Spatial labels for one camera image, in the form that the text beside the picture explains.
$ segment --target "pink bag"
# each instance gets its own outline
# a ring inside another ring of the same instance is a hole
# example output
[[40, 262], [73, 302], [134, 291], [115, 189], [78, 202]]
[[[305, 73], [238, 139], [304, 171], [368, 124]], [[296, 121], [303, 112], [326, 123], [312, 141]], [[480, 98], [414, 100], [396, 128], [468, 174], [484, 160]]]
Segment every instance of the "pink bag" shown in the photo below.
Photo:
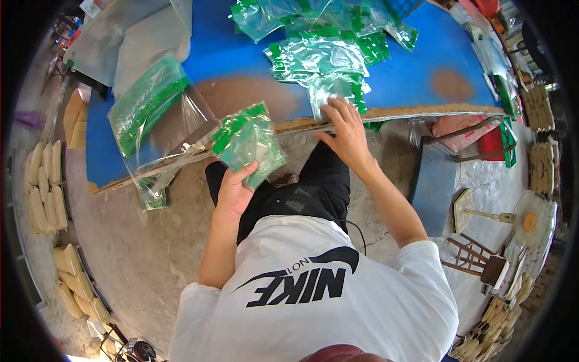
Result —
[[[462, 114], [456, 116], [442, 116], [433, 125], [433, 135], [434, 137], [442, 137], [449, 133], [477, 125], [483, 120], [485, 120], [485, 118], [481, 115]], [[448, 140], [442, 141], [442, 143], [444, 143], [448, 148], [456, 153], [461, 149], [464, 149], [466, 146], [474, 143], [484, 134], [492, 131], [499, 124], [499, 120], [494, 120], [488, 125], [479, 128], [478, 130], [463, 133], [459, 136], [454, 136]]]

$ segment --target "wooden chair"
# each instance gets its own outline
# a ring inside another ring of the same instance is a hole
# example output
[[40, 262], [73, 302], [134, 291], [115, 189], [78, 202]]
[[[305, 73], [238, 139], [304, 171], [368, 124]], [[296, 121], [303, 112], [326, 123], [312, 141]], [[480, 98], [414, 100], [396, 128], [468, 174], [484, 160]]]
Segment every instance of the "wooden chair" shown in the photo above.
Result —
[[[452, 269], [476, 275], [481, 278], [483, 283], [490, 284], [493, 288], [498, 289], [504, 280], [510, 263], [506, 258], [497, 255], [494, 251], [469, 236], [463, 233], [460, 236], [467, 239], [469, 243], [465, 245], [451, 237], [447, 238], [450, 243], [459, 248], [459, 253], [456, 255], [454, 264], [441, 261], [442, 264]], [[474, 247], [478, 247], [480, 251], [475, 251]], [[482, 271], [480, 272], [473, 268], [481, 268]]]

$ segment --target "white t-shirt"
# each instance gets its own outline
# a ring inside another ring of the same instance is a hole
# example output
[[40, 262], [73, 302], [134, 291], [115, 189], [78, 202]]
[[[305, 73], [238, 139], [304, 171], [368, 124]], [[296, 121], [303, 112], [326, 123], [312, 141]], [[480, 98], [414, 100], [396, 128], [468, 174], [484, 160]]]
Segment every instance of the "white t-shirt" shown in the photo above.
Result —
[[414, 242], [395, 268], [353, 248], [331, 221], [269, 216], [237, 248], [223, 290], [181, 294], [171, 362], [298, 362], [349, 344], [395, 362], [440, 362], [458, 327], [435, 243]]

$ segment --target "black cable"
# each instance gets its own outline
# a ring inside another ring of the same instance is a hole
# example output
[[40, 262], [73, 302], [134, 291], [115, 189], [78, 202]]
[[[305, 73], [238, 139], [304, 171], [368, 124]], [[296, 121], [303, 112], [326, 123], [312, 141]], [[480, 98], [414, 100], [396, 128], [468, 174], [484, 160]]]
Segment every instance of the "black cable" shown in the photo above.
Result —
[[347, 222], [348, 224], [352, 224], [356, 227], [356, 229], [358, 229], [358, 231], [360, 232], [360, 236], [362, 237], [362, 242], [364, 243], [364, 255], [366, 255], [366, 240], [364, 239], [364, 234], [362, 234], [362, 230], [360, 230], [360, 228], [358, 227], [358, 225], [354, 224], [351, 221], [348, 220], [340, 220], [340, 219], [336, 219], [336, 221], [343, 221], [343, 222]]

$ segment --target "concrete floor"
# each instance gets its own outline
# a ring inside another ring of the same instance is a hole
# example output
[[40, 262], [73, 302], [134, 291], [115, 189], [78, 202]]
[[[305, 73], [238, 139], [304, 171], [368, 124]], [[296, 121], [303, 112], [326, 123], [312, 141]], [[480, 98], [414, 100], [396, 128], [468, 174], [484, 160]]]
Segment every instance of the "concrete floor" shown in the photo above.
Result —
[[[416, 151], [408, 144], [411, 126], [407, 120], [386, 123], [379, 134], [367, 131], [372, 154], [384, 173], [408, 196], [415, 172]], [[456, 196], [466, 187], [474, 191], [475, 206], [493, 213], [512, 211], [526, 190], [525, 147], [530, 132], [519, 125], [518, 163], [506, 169], [502, 162], [472, 161], [459, 166]], [[297, 173], [316, 144], [311, 133], [281, 136], [280, 144], [289, 162], [272, 175]], [[167, 354], [181, 290], [198, 279], [205, 251], [211, 202], [201, 162], [181, 169], [168, 189], [170, 207], [141, 210], [134, 187], [124, 187], [106, 195], [88, 193], [83, 150], [65, 153], [69, 213], [90, 270], [121, 322], [127, 336], [148, 340], [158, 353]], [[360, 179], [351, 175], [351, 205], [348, 219], [360, 226], [368, 247], [368, 257], [390, 264], [398, 254], [375, 210], [372, 198]], [[452, 234], [447, 224], [444, 236]], [[475, 240], [496, 250], [505, 241], [510, 226], [480, 217], [472, 219], [464, 231]], [[350, 230], [354, 245], [362, 251], [357, 230]], [[452, 259], [456, 247], [444, 239], [433, 239], [441, 258]], [[480, 318], [486, 305], [482, 283], [472, 275], [446, 268], [459, 306], [458, 333], [465, 333]]]

